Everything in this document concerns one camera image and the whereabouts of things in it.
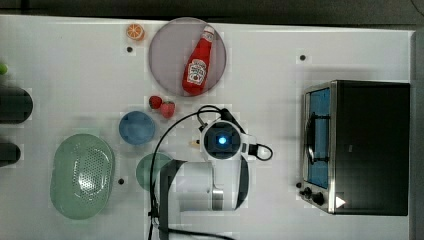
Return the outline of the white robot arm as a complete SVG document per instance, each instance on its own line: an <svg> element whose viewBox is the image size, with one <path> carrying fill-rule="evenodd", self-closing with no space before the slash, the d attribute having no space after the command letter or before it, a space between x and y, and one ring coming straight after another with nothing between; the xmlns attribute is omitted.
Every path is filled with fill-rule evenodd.
<svg viewBox="0 0 424 240"><path fill-rule="evenodd" d="M173 160L157 174L159 204L180 212L236 210L249 192L256 143L230 121L211 123L200 134L201 162Z"/></svg>

